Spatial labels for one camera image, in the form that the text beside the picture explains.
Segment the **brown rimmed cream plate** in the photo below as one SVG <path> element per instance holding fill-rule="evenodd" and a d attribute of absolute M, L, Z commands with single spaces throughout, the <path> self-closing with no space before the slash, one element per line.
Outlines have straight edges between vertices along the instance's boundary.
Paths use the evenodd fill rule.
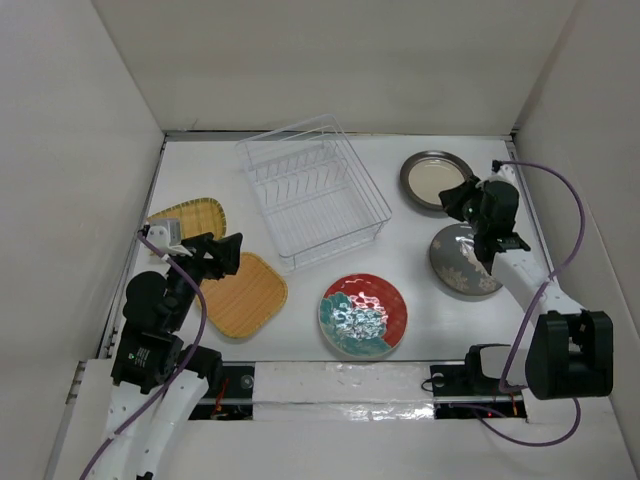
<path fill-rule="evenodd" d="M 402 165 L 399 181 L 406 196 L 426 210 L 442 211 L 441 191 L 461 185 L 473 176 L 471 167 L 460 157 L 440 150 L 411 155 Z"/>

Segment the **red teal floral plate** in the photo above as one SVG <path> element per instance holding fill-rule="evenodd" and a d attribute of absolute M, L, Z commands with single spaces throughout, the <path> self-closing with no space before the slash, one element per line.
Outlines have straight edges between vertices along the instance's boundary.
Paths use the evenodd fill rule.
<path fill-rule="evenodd" d="M 356 273 L 339 278 L 325 291 L 318 306 L 318 323 L 325 339 L 341 354 L 379 360 L 401 343 L 408 308 L 390 282 Z"/>

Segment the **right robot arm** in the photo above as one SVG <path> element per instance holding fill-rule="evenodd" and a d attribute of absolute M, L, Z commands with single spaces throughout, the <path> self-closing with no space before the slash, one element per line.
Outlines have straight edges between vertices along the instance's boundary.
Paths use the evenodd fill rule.
<path fill-rule="evenodd" d="M 446 214 L 467 223 L 474 253 L 534 327 L 524 361 L 525 385 L 539 400 L 605 397 L 613 389 L 613 324 L 553 284 L 515 231 L 520 195 L 506 180 L 472 177 L 439 193 Z"/>

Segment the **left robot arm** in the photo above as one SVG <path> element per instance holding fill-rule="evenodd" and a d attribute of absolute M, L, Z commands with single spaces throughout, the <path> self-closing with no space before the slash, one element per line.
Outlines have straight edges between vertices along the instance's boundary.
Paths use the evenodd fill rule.
<path fill-rule="evenodd" d="M 201 283 L 237 273 L 242 235 L 172 242 L 152 226 L 138 238 L 169 270 L 142 272 L 126 288 L 105 438 L 86 469 L 91 479 L 159 478 L 195 406 L 223 382 L 220 353 L 198 340 L 186 345 L 177 333 L 193 302 L 204 299 Z"/>

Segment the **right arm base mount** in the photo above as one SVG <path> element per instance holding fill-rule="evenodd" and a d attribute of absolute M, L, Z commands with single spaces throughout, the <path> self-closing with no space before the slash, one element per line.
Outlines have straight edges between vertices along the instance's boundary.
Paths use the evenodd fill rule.
<path fill-rule="evenodd" d="M 482 372 L 481 354 L 488 347 L 498 344 L 474 345 L 462 363 L 436 363 L 429 367 L 429 377 L 420 387 L 432 395 L 436 419 L 527 417 L 522 395 L 501 393 L 498 377 Z"/>

